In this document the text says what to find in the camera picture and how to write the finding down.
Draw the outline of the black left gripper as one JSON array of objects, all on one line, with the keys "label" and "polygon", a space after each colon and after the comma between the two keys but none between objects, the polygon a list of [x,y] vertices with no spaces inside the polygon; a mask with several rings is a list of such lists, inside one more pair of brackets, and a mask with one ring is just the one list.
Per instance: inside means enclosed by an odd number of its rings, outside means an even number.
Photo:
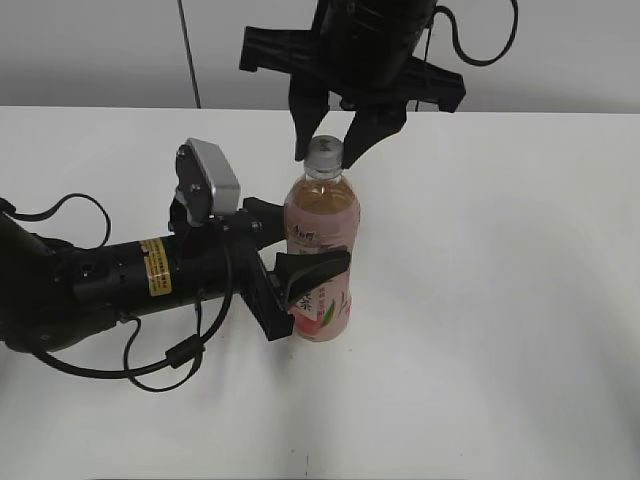
[{"label": "black left gripper", "polygon": [[198,302],[223,298],[214,323],[202,336],[204,342],[221,327],[235,294],[244,300],[269,341],[291,336],[294,319],[286,310],[350,266],[351,254],[342,249],[278,253],[273,270],[277,280],[259,252],[285,238],[284,206],[257,197],[245,198],[243,209],[233,215],[174,233],[176,278],[195,292]]}]

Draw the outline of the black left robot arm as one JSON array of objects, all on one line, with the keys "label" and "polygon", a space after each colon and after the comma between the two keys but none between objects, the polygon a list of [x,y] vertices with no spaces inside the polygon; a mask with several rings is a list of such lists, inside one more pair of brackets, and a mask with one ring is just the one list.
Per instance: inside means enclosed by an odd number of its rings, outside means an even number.
[{"label": "black left robot arm", "polygon": [[51,211],[20,214],[1,203],[1,339],[24,352],[25,333],[46,351],[68,348],[113,328],[121,315],[142,316],[224,296],[242,297],[270,341],[293,332],[293,305],[346,272],[344,247],[276,256],[268,270],[263,248],[282,241],[284,209],[255,197],[235,214],[186,220],[170,209],[168,236],[83,249],[26,231]]}]

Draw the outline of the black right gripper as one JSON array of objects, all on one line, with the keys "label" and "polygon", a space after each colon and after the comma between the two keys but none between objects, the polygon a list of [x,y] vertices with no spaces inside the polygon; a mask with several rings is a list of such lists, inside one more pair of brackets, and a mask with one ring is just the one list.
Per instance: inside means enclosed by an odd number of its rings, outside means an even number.
[{"label": "black right gripper", "polygon": [[403,128],[408,101],[457,110],[466,94],[462,76],[413,55],[435,8],[433,1],[321,1],[309,30],[246,27],[240,69],[290,77],[296,161],[307,155],[332,93],[355,113],[343,140],[343,169]]}]

